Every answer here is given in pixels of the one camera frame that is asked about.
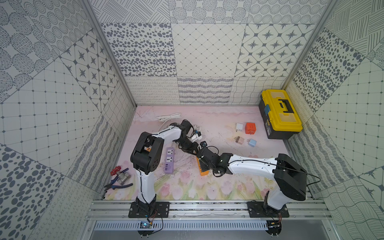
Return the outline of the small orange power strip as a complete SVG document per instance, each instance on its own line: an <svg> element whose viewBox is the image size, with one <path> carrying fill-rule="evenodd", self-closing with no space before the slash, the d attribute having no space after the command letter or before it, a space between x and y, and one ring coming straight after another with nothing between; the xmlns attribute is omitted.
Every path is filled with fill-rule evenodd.
<svg viewBox="0 0 384 240"><path fill-rule="evenodd" d="M207 176L210 173L210 169L206 167L206 165L202 162L201 159L199 159L198 157L196 157L196 159L197 159L200 175Z"/></svg>

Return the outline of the purple power strip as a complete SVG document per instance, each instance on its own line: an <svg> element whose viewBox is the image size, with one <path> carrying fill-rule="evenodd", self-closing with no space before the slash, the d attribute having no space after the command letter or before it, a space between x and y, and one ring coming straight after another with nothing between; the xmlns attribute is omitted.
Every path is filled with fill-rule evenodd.
<svg viewBox="0 0 384 240"><path fill-rule="evenodd" d="M166 151L166 162L164 166L165 174L172 174L174 172L174 160L175 160L175 149L167 148Z"/></svg>

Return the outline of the pink charger plug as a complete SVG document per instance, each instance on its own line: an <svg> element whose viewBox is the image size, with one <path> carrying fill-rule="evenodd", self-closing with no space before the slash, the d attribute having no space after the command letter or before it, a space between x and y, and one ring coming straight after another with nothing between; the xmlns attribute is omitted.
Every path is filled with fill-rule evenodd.
<svg viewBox="0 0 384 240"><path fill-rule="evenodd" d="M244 143L244 138L238 136L238 137L235 137L235 142L239 145L242 145Z"/></svg>

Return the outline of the blue charger plug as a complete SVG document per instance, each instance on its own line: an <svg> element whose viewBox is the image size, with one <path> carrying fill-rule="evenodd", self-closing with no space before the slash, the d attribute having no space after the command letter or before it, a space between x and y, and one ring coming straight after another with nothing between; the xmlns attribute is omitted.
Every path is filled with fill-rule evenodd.
<svg viewBox="0 0 384 240"><path fill-rule="evenodd" d="M248 144L249 144L249 146L254 148L256 146L256 144L257 144L257 141L253 140L253 139L249 139L248 140Z"/></svg>

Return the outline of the white charger plug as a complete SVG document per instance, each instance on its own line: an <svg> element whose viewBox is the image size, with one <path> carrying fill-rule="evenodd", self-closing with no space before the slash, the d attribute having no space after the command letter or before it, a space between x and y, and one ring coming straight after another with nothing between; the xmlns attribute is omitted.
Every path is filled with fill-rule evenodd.
<svg viewBox="0 0 384 240"><path fill-rule="evenodd" d="M244 125L241 124L241 123L236 123L236 132L242 132L243 131L243 128L244 128Z"/></svg>

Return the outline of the red cube adapter plug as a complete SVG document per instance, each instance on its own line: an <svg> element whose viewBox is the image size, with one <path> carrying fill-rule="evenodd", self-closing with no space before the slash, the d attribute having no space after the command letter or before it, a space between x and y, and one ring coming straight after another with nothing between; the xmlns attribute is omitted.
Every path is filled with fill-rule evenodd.
<svg viewBox="0 0 384 240"><path fill-rule="evenodd" d="M257 131L257 128L255 123L246 123L245 133L247 135L254 135L256 131Z"/></svg>

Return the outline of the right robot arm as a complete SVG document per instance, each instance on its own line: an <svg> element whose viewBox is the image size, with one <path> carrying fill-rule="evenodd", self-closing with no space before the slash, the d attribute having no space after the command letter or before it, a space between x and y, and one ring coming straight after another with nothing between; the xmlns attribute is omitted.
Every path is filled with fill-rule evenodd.
<svg viewBox="0 0 384 240"><path fill-rule="evenodd" d="M307 171L286 154L276 158L246 158L230 153L220 156L208 148L201 148L197 158L203 170L211 170L215 177L228 175L254 175L274 180L277 187L265 195L264 208L280 211L290 201L307 198Z"/></svg>

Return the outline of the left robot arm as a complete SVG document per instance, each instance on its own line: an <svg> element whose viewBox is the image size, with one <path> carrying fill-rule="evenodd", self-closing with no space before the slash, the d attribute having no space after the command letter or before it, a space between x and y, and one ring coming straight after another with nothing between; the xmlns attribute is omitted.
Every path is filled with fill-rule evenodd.
<svg viewBox="0 0 384 240"><path fill-rule="evenodd" d="M157 132L143 132L132 152L131 162L136 170L139 184L139 193L136 203L140 210L147 215L153 213L156 208L155 177L153 172L159 166L163 147L171 142L179 145L179 148L190 155L198 153L198 143L192 142L188 136L193 125L183 120L181 124L172 123L169 127Z"/></svg>

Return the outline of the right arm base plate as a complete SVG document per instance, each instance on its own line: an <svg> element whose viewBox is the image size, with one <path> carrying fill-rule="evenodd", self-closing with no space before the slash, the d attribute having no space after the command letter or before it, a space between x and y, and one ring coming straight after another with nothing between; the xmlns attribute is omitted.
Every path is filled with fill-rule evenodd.
<svg viewBox="0 0 384 240"><path fill-rule="evenodd" d="M264 202L250 201L250 202L247 202L247 209L248 209L250 218L278 219L278 218L290 217L290 214L288 212L286 205L284 205L284 207L281 210L276 210L269 207Z"/></svg>

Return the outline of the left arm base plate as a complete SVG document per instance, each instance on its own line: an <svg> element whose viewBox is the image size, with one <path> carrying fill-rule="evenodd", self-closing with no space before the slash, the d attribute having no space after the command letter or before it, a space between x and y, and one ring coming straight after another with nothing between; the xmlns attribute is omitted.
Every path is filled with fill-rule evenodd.
<svg viewBox="0 0 384 240"><path fill-rule="evenodd" d="M152 201L146 204L135 201L131 204L129 218L167 218L169 216L170 202Z"/></svg>

